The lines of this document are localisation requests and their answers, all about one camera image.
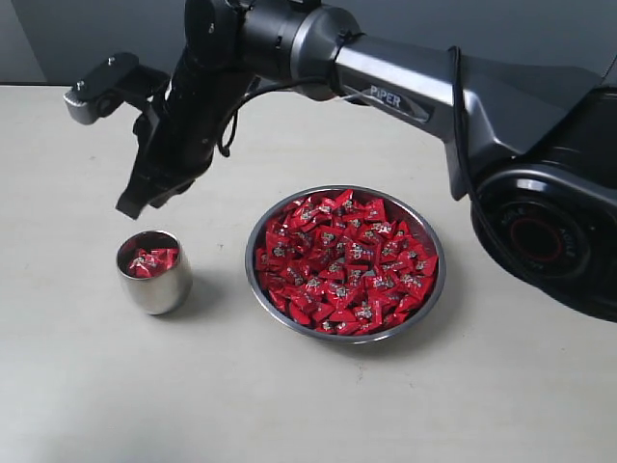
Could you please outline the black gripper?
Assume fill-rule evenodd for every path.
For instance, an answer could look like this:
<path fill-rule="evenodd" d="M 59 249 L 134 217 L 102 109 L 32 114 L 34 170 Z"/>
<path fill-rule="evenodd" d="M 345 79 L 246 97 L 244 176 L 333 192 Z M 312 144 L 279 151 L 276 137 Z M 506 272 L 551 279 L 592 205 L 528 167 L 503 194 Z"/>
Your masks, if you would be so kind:
<path fill-rule="evenodd" d="M 137 220 L 182 195 L 208 167 L 221 124 L 255 75 L 231 65 L 212 69 L 185 50 L 167 88 L 133 126 L 138 152 L 116 210 Z"/>

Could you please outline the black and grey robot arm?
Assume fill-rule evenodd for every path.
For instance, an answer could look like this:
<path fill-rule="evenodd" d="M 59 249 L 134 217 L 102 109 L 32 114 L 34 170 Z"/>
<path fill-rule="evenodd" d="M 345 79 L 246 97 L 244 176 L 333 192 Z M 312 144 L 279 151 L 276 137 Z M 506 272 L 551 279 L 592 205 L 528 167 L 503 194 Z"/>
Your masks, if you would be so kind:
<path fill-rule="evenodd" d="M 616 89 L 580 68 L 508 65 L 372 38 L 318 1 L 189 1 L 170 81 L 134 124 L 117 203 L 137 218 L 228 154 L 250 85 L 347 96 L 440 139 L 450 192 L 506 271 L 552 299 L 616 318 Z"/>

